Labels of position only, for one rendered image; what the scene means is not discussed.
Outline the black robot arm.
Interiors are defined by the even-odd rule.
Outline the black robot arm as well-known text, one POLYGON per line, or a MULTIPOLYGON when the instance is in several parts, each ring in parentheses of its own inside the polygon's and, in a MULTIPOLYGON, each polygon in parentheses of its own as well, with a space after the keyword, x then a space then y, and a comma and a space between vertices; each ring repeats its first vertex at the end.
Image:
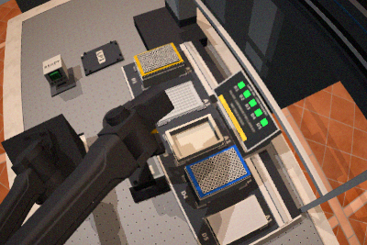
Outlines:
POLYGON ((25 149, 11 167, 17 176, 0 204, 0 245, 63 245, 125 179, 136 192, 152 188, 146 161, 158 144, 150 133, 173 110, 157 84, 109 110, 98 139, 65 180, 50 131, 24 134, 25 149), (23 224, 37 200, 45 202, 23 224))

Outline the black rectangular pad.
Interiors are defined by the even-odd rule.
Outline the black rectangular pad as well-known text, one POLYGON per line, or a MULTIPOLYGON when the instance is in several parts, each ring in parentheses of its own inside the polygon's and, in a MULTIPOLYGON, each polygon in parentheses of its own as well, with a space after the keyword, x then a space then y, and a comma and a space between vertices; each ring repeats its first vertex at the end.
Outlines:
POLYGON ((171 191, 170 186, 168 185, 166 181, 166 178, 161 179, 156 183, 157 184, 153 185, 152 188, 148 190, 144 190, 144 191, 139 190, 136 192, 135 190, 129 189, 134 202, 137 203, 137 202, 152 198, 156 195, 161 195, 161 194, 171 191))

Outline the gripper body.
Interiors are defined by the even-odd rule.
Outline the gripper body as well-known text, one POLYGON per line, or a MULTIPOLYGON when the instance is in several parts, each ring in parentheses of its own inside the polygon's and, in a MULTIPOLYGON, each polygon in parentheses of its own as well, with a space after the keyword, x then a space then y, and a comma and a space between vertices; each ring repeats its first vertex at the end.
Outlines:
POLYGON ((162 140, 161 140, 161 137, 160 137, 159 133, 156 132, 156 133, 151 134, 151 135, 152 135, 152 137, 155 138, 155 140, 158 144, 158 149, 150 156, 150 158, 153 157, 153 156, 159 155, 161 153, 164 153, 166 151, 166 149, 165 149, 165 147, 162 143, 162 140))

